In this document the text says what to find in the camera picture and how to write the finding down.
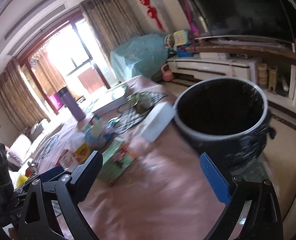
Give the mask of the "red cardboard box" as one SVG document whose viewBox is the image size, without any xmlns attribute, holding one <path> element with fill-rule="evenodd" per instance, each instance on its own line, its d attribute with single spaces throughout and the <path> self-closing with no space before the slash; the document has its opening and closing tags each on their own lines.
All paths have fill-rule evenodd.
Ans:
<svg viewBox="0 0 296 240">
<path fill-rule="evenodd" d="M 79 163 L 75 159 L 74 155 L 70 150 L 64 149 L 60 154 L 55 166 L 61 166 L 65 170 L 74 170 Z"/>
</svg>

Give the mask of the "green drink carton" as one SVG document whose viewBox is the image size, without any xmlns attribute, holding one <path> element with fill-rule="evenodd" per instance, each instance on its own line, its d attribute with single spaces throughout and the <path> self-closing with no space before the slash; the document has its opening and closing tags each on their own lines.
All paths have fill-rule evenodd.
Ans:
<svg viewBox="0 0 296 240">
<path fill-rule="evenodd" d="M 112 186 L 137 158 L 121 137 L 114 138 L 102 157 L 103 164 L 97 178 L 109 186 Z"/>
</svg>

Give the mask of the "black trash bin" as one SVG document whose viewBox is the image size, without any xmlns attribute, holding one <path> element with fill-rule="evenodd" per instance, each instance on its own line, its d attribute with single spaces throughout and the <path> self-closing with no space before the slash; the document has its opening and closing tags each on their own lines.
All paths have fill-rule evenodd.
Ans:
<svg viewBox="0 0 296 240">
<path fill-rule="evenodd" d="M 276 136 L 263 90 L 238 77 L 196 83 L 173 108 L 174 122 L 192 148 L 229 172 L 258 158 L 267 139 Z"/>
</svg>

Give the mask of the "white foam block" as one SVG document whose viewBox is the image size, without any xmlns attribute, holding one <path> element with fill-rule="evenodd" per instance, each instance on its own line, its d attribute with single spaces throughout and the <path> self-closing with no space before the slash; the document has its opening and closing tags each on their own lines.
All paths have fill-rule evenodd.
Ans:
<svg viewBox="0 0 296 240">
<path fill-rule="evenodd" d="M 154 142 L 175 116 L 175 110 L 169 102 L 160 102 L 150 111 L 143 122 L 140 137 Z"/>
</svg>

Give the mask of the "beige sofa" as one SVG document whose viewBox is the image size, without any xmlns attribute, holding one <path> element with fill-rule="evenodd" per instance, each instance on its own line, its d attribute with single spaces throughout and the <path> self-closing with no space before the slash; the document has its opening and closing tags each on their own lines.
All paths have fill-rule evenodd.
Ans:
<svg viewBox="0 0 296 240">
<path fill-rule="evenodd" d="M 40 147 L 54 134 L 59 132 L 64 123 L 59 121 L 49 122 L 47 119 L 36 123 L 32 128 L 27 128 L 20 134 L 15 142 L 7 148 L 9 169 L 18 171 L 30 158 L 34 158 Z"/>
</svg>

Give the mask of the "pink tablecloth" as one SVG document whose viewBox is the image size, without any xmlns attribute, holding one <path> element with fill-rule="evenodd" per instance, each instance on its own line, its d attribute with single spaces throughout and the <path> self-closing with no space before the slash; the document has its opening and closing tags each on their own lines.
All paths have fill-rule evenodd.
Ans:
<svg viewBox="0 0 296 240">
<path fill-rule="evenodd" d="M 167 125 L 151 143 L 123 134 L 135 161 L 114 185 L 95 181 L 79 208 L 100 239 L 203 239 L 224 209 L 196 152 Z"/>
</svg>

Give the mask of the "purple thermos bottle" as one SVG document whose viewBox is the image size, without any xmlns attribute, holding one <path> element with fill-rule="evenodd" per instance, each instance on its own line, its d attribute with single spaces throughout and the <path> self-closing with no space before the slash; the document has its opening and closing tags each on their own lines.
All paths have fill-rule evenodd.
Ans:
<svg viewBox="0 0 296 240">
<path fill-rule="evenodd" d="M 70 113 L 72 113 L 73 117 L 78 122 L 86 118 L 84 111 L 79 107 L 67 87 L 61 88 L 57 94 L 59 95 L 60 100 L 70 110 Z"/>
</svg>

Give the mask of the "stack of children's books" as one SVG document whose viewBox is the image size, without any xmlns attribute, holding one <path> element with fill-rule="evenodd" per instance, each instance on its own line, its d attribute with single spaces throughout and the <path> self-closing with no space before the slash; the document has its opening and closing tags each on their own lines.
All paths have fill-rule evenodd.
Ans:
<svg viewBox="0 0 296 240">
<path fill-rule="evenodd" d="M 85 113 L 102 116 L 117 109 L 127 102 L 127 90 L 127 84 L 125 82 L 107 90 L 95 101 L 90 103 L 86 108 Z"/>
</svg>

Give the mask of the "green snack bag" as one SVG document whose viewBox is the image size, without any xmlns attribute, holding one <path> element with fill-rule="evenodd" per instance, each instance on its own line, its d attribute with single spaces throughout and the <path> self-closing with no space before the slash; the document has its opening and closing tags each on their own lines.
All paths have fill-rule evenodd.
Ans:
<svg viewBox="0 0 296 240">
<path fill-rule="evenodd" d="M 127 97 L 127 103 L 138 114 L 144 114 L 153 107 L 152 97 L 148 92 L 136 92 Z"/>
</svg>

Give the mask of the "left curtain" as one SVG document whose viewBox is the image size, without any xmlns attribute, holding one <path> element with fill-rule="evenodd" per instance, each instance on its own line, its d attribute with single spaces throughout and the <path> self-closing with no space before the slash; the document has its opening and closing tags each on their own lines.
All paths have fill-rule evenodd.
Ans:
<svg viewBox="0 0 296 240">
<path fill-rule="evenodd" d="M 20 132 L 49 119 L 24 82 L 16 59 L 11 59 L 0 74 L 0 103 Z"/>
</svg>

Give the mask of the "curtain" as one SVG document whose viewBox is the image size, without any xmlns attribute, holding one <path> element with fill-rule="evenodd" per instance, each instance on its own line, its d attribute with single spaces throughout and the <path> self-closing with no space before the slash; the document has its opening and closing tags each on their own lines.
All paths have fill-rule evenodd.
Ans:
<svg viewBox="0 0 296 240">
<path fill-rule="evenodd" d="M 24 82 L 16 59 L 11 59 L 0 74 L 0 103 L 20 132 L 49 119 Z"/>
<path fill-rule="evenodd" d="M 84 0 L 80 8 L 108 64 L 112 50 L 144 34 L 126 0 Z"/>
</svg>

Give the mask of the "pink kettlebell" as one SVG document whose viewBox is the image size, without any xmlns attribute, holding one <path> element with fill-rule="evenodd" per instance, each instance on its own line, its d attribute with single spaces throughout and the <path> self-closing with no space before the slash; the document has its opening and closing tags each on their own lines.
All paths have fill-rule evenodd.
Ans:
<svg viewBox="0 0 296 240">
<path fill-rule="evenodd" d="M 170 70 L 168 64 L 163 64 L 160 68 L 161 73 L 162 73 L 162 79 L 165 82 L 169 82 L 172 81 L 174 79 L 174 75 L 173 72 Z"/>
</svg>

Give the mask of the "furniture under teal cover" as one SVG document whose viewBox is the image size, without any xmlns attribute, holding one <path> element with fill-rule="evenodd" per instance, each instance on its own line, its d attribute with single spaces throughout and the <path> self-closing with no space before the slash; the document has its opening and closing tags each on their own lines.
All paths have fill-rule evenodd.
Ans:
<svg viewBox="0 0 296 240">
<path fill-rule="evenodd" d="M 134 36 L 110 52 L 111 67 L 121 82 L 135 76 L 151 78 L 168 58 L 164 34 Z"/>
</svg>

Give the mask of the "toy phone play set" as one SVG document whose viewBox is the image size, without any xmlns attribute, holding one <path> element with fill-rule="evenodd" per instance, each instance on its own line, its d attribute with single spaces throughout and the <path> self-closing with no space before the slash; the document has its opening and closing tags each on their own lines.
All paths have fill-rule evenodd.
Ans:
<svg viewBox="0 0 296 240">
<path fill-rule="evenodd" d="M 190 45 L 192 45 L 192 37 L 189 30 L 179 30 L 164 38 L 164 47 L 170 54 L 176 54 L 177 57 L 192 57 L 194 53 L 187 51 Z"/>
</svg>

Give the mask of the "red heart hanging decoration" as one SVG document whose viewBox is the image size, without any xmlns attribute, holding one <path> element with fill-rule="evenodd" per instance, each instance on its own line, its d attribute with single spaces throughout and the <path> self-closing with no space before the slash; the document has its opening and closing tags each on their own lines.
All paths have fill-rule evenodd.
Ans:
<svg viewBox="0 0 296 240">
<path fill-rule="evenodd" d="M 147 8 L 147 16 L 155 21 L 158 29 L 161 32 L 165 32 L 165 29 L 163 28 L 162 23 L 160 22 L 160 20 L 158 18 L 158 11 L 155 7 L 153 7 L 151 5 L 151 1 L 150 0 L 139 0 L 139 3 Z"/>
</svg>

